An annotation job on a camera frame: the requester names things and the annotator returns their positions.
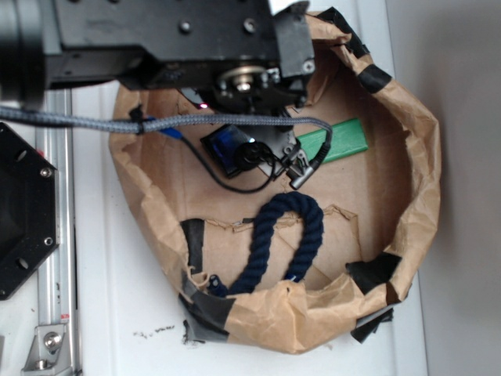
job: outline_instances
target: navy blue rope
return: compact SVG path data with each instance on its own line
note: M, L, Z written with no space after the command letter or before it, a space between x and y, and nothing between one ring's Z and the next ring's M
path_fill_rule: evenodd
M298 213L303 218L305 227L299 248L284 279L299 282L305 277L322 245L323 211L310 196L299 192L279 193L261 208L254 220L250 256L243 272L230 288L227 288L218 276L211 276L208 286L210 293L224 297L254 291L268 267L273 227L285 212Z

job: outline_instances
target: black tape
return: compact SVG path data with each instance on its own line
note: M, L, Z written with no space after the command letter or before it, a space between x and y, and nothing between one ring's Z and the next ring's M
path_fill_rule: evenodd
M193 267L192 273L201 273L204 266L202 248L204 246L205 221L187 219L181 222L188 243L188 265Z
M402 260L401 257L383 252L370 262L351 262L346 264L346 270L366 295L376 286L386 284L393 276L395 269Z
M336 27L346 34L351 34L351 40L346 46L353 52L353 54L360 59L362 56L369 54L369 49L362 43L359 36L353 31L348 22L335 8L330 8L318 16L321 20L331 22Z
M358 342L363 343L372 333L376 333L377 328L381 323L390 322L392 320L393 309L384 310L384 312L376 318L351 331L351 336Z
M186 337L190 341L226 342L229 333L225 331L229 311L235 299L219 298L198 290L186 275L183 276L183 291L193 303L182 295L179 300L185 311Z
M359 74L357 79L370 94L376 94L390 83L391 75L371 64Z

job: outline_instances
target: gray braided cable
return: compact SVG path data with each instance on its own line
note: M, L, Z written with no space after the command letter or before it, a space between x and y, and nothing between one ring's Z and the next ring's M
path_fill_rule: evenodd
M11 107L0 106L0 118L27 125L38 125L52 128L88 128L114 133L138 133L141 125L134 121L99 120L89 117L68 116L49 112L26 111ZM327 130L326 143L332 138L332 128L325 122L313 117L273 117L263 115L241 114L191 114L166 117L164 119L145 121L144 132L155 132L161 129L183 125L198 124L234 124L259 126L290 126L299 124L313 124Z

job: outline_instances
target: screw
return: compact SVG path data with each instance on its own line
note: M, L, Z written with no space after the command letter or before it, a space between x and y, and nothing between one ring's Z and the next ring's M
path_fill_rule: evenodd
M257 26L256 26L256 21L254 21L253 19L251 18L247 18L244 22L243 22L243 29L249 33L249 34L253 34L256 32L256 29L257 29Z
M52 176L52 170L50 168L43 168L40 170L40 175L43 178L50 178Z
M60 347L62 340L63 339L59 334L57 334L54 331L51 331L50 333L47 333L45 335L44 345L49 350L57 350Z
M218 86L221 90L226 90L228 88L227 84L226 84L226 81L225 80L221 80L219 83L218 83Z
M313 60L306 60L303 64L303 72L313 73L315 71L315 62Z
M237 84L236 89L239 92L248 92L249 90L251 90L251 84L248 82L240 82L239 84Z
M35 370L46 370L49 368L49 364L47 363L47 359L40 359L34 362Z
M179 30L184 34L191 33L191 23L188 21L181 21L179 23Z

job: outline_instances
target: metal bracket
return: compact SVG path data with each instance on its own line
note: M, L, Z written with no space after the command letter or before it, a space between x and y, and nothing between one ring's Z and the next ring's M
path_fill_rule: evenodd
M0 123L0 301L57 247L57 170Z
M35 328L33 343L22 376L72 375L70 341L66 324Z

